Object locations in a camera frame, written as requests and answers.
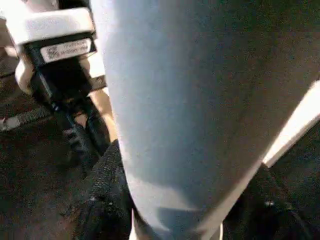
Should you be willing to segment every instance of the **black cable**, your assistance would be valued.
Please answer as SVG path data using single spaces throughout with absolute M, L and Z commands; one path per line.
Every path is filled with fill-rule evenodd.
M 9 73 L 4 74 L 4 75 L 0 75 L 0 79 L 5 79 L 5 78 L 13 76 L 13 75 L 15 75 L 14 71 L 13 72 L 9 72 Z

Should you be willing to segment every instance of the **black fabric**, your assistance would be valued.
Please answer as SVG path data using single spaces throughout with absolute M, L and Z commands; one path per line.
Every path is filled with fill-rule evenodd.
M 131 232 L 133 203 L 114 141 L 84 180 L 71 211 L 80 210 L 75 240 L 125 240 Z
M 225 239 L 311 240 L 319 236 L 262 165 L 224 221 Z
M 270 169 L 288 200 L 320 231 L 320 122 Z

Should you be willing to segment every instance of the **dark floor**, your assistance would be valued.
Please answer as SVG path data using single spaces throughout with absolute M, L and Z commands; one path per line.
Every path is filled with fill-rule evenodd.
M 81 178 L 53 120 L 0 136 L 0 239 L 57 239 Z

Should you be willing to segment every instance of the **black mesh fabric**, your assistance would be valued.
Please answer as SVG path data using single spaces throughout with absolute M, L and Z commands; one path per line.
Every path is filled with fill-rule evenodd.
M 223 227 L 226 240 L 319 239 L 264 164 L 229 212 Z
M 133 204 L 117 140 L 95 164 L 81 188 L 69 210 L 80 211 L 73 239 L 128 239 Z

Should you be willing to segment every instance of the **barcode label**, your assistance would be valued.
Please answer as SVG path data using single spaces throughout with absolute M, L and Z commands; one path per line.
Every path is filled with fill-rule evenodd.
M 77 41 L 68 41 L 57 45 L 45 46 L 41 48 L 40 52 L 43 60 L 46 63 L 50 63 L 87 54 L 90 52 L 91 44 L 91 39 L 85 38 Z

